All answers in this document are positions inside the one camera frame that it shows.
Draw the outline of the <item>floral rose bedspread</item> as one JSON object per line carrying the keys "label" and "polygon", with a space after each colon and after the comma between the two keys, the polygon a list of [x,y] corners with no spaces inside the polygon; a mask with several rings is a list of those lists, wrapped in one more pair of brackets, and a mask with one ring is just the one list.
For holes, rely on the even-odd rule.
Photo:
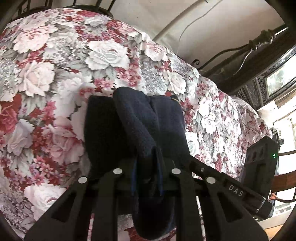
{"label": "floral rose bedspread", "polygon": [[119,87],[176,95],[190,153],[232,178],[270,129],[245,101],[146,33],[81,9],[49,9],[1,34],[1,214],[26,232],[84,173],[89,96]]}

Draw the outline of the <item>navy blue school cardigan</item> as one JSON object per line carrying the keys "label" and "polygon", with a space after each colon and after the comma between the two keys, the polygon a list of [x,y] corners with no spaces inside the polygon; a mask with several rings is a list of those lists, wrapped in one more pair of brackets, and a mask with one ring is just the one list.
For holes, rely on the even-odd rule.
{"label": "navy blue school cardigan", "polygon": [[164,189],[169,165],[190,155],[184,115],[175,95],[148,96],[128,87],[111,97],[90,96],[84,123],[91,176],[98,181],[128,164],[132,219],[138,235],[154,240],[175,227],[175,199]]}

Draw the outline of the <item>black metal rack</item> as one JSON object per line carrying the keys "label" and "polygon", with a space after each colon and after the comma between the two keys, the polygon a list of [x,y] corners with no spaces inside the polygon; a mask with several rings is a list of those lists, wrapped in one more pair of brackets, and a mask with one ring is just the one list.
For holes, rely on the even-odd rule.
{"label": "black metal rack", "polygon": [[[112,0],[108,9],[104,9],[100,7],[102,1],[97,1],[95,5],[89,4],[76,4],[77,1],[73,1],[73,4],[70,6],[66,6],[68,9],[80,9],[85,11],[91,11],[99,14],[103,14],[106,16],[110,16],[113,18],[112,13],[110,12],[116,0]],[[25,1],[21,6],[18,8],[16,18],[22,18],[29,16],[34,13],[38,13],[40,11],[48,10],[52,8],[53,1],[45,1],[45,3],[41,6],[35,7],[31,9],[31,1]]]}

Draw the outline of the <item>dark carved wooden cabinet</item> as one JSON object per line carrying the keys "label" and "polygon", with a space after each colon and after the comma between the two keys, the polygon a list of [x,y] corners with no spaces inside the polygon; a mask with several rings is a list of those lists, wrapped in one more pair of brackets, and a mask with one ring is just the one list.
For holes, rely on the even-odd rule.
{"label": "dark carved wooden cabinet", "polygon": [[278,108],[295,97],[295,46],[281,54],[252,78],[247,80],[232,95],[246,101],[255,110],[274,101]]}

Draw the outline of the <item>white fan stand pole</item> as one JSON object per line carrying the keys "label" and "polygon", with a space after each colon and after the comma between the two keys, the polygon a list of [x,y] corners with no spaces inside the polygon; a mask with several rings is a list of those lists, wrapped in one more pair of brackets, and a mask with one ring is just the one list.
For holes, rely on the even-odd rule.
{"label": "white fan stand pole", "polygon": [[205,0],[198,0],[183,10],[180,14],[178,14],[173,20],[171,20],[155,37],[152,39],[154,42],[159,41],[164,37],[170,29],[172,29],[178,22],[180,22],[186,15],[191,13],[197,7],[204,5],[207,1]]}

